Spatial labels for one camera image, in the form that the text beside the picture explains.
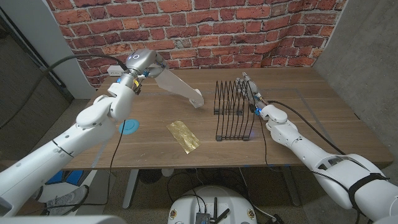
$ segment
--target blue circle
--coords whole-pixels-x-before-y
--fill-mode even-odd
[[[119,126],[119,133],[122,133],[123,123]],[[139,128],[139,122],[135,119],[126,120],[123,134],[132,134]]]

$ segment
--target wire rack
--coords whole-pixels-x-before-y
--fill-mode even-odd
[[[248,141],[254,123],[252,95],[246,81],[217,81],[214,115],[218,116],[216,140]]]

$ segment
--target brick wallpaper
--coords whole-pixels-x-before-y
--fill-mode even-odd
[[[312,66],[345,0],[47,0],[75,54],[154,49],[170,68]],[[79,60],[98,88],[114,62]]]

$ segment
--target gray sneaker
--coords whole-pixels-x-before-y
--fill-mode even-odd
[[[88,186],[82,185],[76,190],[70,192],[69,194],[49,200],[48,202],[46,202],[46,207],[48,208],[47,215],[66,215],[69,212],[74,212],[86,200],[87,195],[88,195]],[[52,206],[59,206],[59,205],[71,205],[71,206],[49,208]]]

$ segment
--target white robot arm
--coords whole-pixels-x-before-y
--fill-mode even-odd
[[[159,67],[148,68],[153,63]],[[72,127],[0,173],[0,217],[15,215],[41,185],[75,156],[109,140],[116,130],[113,120],[128,118],[142,78],[156,77],[167,68],[164,59],[148,49],[131,54],[126,65],[130,72],[110,86],[111,97],[99,96],[77,116]]]
[[[398,187],[387,181],[384,174],[372,162],[357,154],[334,155],[303,137],[297,127],[287,119],[287,114],[270,105],[257,91],[257,87],[244,74],[249,82],[259,115],[268,120],[266,127],[272,139],[286,147],[311,171],[330,177],[314,174],[325,192],[345,209],[360,209],[368,218],[376,222],[384,217],[398,215]]]

